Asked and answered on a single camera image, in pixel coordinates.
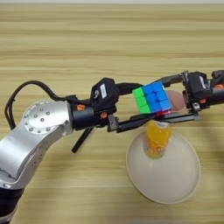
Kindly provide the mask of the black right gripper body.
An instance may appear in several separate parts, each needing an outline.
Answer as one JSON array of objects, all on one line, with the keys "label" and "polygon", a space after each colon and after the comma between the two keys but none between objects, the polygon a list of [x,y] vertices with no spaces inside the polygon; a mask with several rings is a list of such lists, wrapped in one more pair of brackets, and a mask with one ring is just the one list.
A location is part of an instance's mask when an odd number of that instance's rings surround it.
[{"label": "black right gripper body", "polygon": [[199,114],[203,109],[224,103],[224,70],[212,72],[212,77],[202,72],[185,72],[183,96],[189,114]]}]

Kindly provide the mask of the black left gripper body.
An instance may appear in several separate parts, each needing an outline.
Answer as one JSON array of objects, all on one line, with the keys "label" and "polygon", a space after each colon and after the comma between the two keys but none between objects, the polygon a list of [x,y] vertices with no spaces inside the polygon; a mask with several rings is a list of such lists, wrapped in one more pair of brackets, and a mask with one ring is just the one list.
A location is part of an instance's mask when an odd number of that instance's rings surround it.
[{"label": "black left gripper body", "polygon": [[73,129],[85,130],[92,127],[105,127],[109,123],[109,115],[116,112],[118,97],[101,97],[94,99],[70,101]]}]

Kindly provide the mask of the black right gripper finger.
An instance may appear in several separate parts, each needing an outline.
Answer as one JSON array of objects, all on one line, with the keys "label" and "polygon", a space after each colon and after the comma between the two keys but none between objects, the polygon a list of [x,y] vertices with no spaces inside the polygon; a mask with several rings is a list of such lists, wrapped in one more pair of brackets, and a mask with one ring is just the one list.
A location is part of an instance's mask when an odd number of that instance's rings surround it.
[{"label": "black right gripper finger", "polygon": [[169,115],[162,115],[157,118],[160,122],[166,123],[182,123],[182,122],[189,122],[189,121],[196,121],[199,119],[198,114],[184,114],[180,115],[178,113],[169,114]]},{"label": "black right gripper finger", "polygon": [[171,76],[165,76],[158,79],[158,81],[160,81],[165,88],[169,88],[173,84],[178,84],[178,83],[184,84],[186,81],[186,74],[178,73]]}]

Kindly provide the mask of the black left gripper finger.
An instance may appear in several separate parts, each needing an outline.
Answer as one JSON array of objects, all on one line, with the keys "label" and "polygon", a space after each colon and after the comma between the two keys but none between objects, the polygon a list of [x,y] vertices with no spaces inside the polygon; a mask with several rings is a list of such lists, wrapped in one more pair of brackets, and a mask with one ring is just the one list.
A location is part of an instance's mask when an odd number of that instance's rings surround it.
[{"label": "black left gripper finger", "polygon": [[117,128],[116,132],[121,133],[124,131],[129,131],[133,129],[137,129],[147,123],[150,120],[153,120],[157,116],[154,114],[141,114],[141,115],[133,115],[129,120],[125,121],[116,121]]},{"label": "black left gripper finger", "polygon": [[119,90],[119,95],[129,95],[134,89],[140,88],[142,84],[133,82],[123,82],[117,83],[116,86]]}]

